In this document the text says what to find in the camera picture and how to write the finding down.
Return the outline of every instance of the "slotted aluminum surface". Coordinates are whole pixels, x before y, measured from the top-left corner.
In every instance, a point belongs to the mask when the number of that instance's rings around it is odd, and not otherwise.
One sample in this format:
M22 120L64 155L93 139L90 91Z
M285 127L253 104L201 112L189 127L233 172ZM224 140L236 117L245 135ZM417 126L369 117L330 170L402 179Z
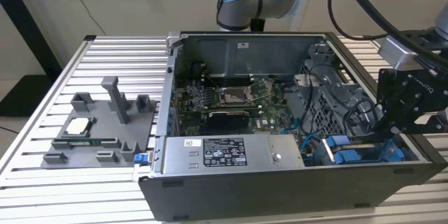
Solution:
M377 45L346 39L342 42L376 78L378 68L388 67L377 55ZM166 60L164 50L164 37L97 37L93 42L82 43L0 160L0 223L158 223L152 218L138 186L132 182L132 168L42 170L38 167L50 138L72 109L73 93L88 91L93 99L108 99L100 86L104 75L120 76L118 88L129 99L138 93L160 99ZM448 135L426 137L441 155L448 157ZM374 209L209 221L276 222L448 223L448 170L424 185L401 189Z

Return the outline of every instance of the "white wall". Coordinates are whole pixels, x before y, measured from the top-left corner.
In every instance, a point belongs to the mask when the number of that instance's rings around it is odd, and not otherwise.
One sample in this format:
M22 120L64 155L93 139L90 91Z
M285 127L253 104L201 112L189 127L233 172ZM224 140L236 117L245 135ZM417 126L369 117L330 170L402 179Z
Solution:
M24 0L60 62L66 63L86 34L101 31L78 0ZM432 25L446 0L370 0L400 29ZM216 30L216 0L84 0L108 35L165 35L168 31ZM333 0L341 27L353 35L381 30L354 0ZM290 19L268 20L266 30L288 30ZM301 31L329 31L326 0L309 0Z
M54 54L68 62L86 34L101 31L78 0L24 0ZM108 35L166 35L168 31L216 30L216 0L84 0ZM289 19L266 30L288 30Z
M398 29L433 26L436 15L448 0L369 0ZM354 0L333 0L338 25L350 35L382 33ZM326 12L326 0L309 0L300 30L334 31Z
M0 81L44 74L25 41L0 5Z

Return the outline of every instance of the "blue cable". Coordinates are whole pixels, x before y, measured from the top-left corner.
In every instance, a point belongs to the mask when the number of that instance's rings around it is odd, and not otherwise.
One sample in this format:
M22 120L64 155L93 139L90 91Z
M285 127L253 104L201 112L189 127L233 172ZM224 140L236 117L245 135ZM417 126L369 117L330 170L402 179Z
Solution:
M309 134L309 135L305 137L305 139L302 140L302 144L301 144L298 150L302 150L302 149L305 148L305 146L306 146L306 142L308 142L308 140L313 137L313 135L314 135L314 133L313 133L313 134Z
M293 120L294 120L294 121L293 121L293 122L294 122L294 123L293 123L293 124L294 124L293 127L290 127L290 128L285 128L284 130L281 130L281 131L280 131L280 135L284 135L284 134L285 134L285 131L292 131L292 130L294 130L296 128L298 128L298 118L294 118Z

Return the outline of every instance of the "black pole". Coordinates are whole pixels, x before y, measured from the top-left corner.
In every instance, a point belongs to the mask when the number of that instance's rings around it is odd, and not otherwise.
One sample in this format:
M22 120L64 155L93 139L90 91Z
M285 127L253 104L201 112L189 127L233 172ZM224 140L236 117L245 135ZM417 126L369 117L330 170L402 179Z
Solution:
M46 74L21 77L0 102L0 115L30 116L61 73L61 66L22 0L0 0L0 4Z
M61 73L61 66L38 30L34 19L22 0L0 0L0 4L14 24L17 31L38 61L41 68L52 82Z

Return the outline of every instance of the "sticker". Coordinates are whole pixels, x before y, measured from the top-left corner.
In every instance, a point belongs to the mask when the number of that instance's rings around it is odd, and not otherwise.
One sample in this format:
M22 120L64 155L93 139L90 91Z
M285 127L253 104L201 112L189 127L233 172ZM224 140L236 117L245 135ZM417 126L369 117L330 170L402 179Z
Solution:
M241 42L241 43L238 43L237 47L238 47L238 49L241 49L241 48L249 48L249 42Z
M184 146L185 147L201 147L201 139L185 139Z
M204 166L246 165L244 139L208 138L204 139Z

